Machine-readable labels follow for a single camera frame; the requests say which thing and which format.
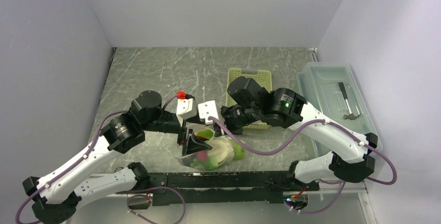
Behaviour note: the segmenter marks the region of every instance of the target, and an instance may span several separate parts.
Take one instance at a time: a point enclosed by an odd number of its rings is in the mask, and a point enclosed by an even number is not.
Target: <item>white object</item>
[[[127,167],[103,177],[86,179],[74,190],[82,198],[76,210],[109,194],[131,190],[135,184],[135,174]]]
[[[333,177],[334,172],[329,169],[334,154],[326,155],[309,161],[300,161],[295,167],[295,178],[304,183],[310,183],[319,178]]]
[[[213,120],[208,120],[210,116],[218,119],[221,122],[224,121],[224,118],[221,116],[221,111],[217,107],[216,101],[214,100],[198,104],[198,112],[200,120],[204,121],[206,125],[214,124]]]
[[[64,200],[66,200],[69,194],[71,194],[72,191],[82,181],[84,181],[97,167],[121,155],[121,153],[119,153],[118,151],[109,151],[107,149],[108,146],[109,143],[107,143],[105,137],[99,137],[94,149],[89,154],[88,158],[81,161],[76,168],[52,183],[51,187],[46,188],[43,192],[40,193],[40,196],[46,197],[48,204],[62,203]],[[38,180],[37,189],[45,187],[45,184],[48,181],[52,180],[54,177],[63,172],[66,168],[75,163],[78,159],[83,157],[87,149],[88,147],[84,148],[77,155],[64,163],[61,167],[57,168],[52,173],[41,177]]]
[[[194,117],[198,114],[198,108],[196,106],[196,101],[193,98],[190,99],[178,99],[178,104],[176,107],[176,116],[179,122],[182,124],[183,120]]]
[[[317,110],[311,103],[303,105],[301,116],[303,117],[303,120],[291,125],[289,127],[290,129],[296,130],[304,123],[315,119],[324,119],[326,123],[335,123],[334,120],[323,115],[323,113]],[[350,129],[348,130],[358,139],[367,143],[365,135],[351,131]],[[324,125],[317,123],[308,125],[303,129],[302,133],[330,148],[347,163],[358,163],[363,161],[363,156],[368,152],[367,148],[356,145],[357,143],[351,137],[329,124]]]
[[[220,167],[233,160],[235,153],[231,142],[234,141],[226,136],[212,137],[206,142],[213,147],[212,150],[207,151],[207,156],[213,160],[214,164]]]

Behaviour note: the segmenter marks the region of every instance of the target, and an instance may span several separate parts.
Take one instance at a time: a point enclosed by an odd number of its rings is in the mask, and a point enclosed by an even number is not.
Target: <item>green crate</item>
[[[254,80],[257,81],[257,83],[264,87],[268,92],[273,90],[273,81],[271,80],[271,72],[267,70],[244,70],[241,68],[230,68],[228,69],[228,81],[227,81],[227,88],[231,84],[233,80],[236,78],[244,76],[244,77],[251,77]],[[236,102],[230,97],[230,95],[227,94],[227,100],[225,102],[225,105],[227,107],[230,107],[232,105],[236,104]],[[255,123],[252,123],[248,126],[245,126],[244,128],[248,129],[269,129],[270,126],[262,123],[262,121],[257,121]]]

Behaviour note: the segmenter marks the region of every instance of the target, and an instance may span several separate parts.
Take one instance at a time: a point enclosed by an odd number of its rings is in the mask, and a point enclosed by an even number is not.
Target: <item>black metal bar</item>
[[[284,191],[301,191],[303,188],[302,185],[289,180],[286,171],[149,174],[152,187],[164,185],[174,188],[183,195],[187,203],[251,201],[282,203]],[[311,182],[306,187],[306,191],[320,189],[316,182]],[[181,203],[180,198],[171,191],[153,192],[153,206],[179,203]]]

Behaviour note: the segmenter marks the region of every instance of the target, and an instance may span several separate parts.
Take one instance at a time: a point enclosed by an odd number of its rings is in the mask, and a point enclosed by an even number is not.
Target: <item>white wall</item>
[[[341,1],[89,0],[118,47],[317,47]]]
[[[87,143],[111,47],[87,0],[0,0],[0,222]],[[21,219],[35,221],[30,205]]]
[[[398,169],[395,185],[368,184],[379,223],[441,221],[440,19],[441,0],[343,0],[318,48],[352,65]]]

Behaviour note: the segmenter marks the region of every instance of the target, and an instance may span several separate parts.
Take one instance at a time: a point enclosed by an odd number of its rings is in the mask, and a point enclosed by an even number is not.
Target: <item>table surface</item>
[[[183,90],[197,102],[216,100],[225,105],[229,68],[269,70],[273,89],[298,90],[297,74],[310,61],[307,48],[117,48],[101,95],[93,133],[107,113],[128,109],[132,100],[145,90],[155,90],[163,102]],[[176,112],[176,100],[167,108]],[[269,151],[279,147],[293,133],[280,127],[244,131],[240,139],[255,149]],[[126,154],[110,161],[96,173],[113,173],[131,162],[141,162],[149,172],[195,172],[180,165],[168,152],[180,150],[176,135],[146,133],[146,140]],[[282,152],[259,156],[247,152],[244,159],[233,161],[216,171],[287,170],[295,160],[307,160],[308,151],[301,134]]]

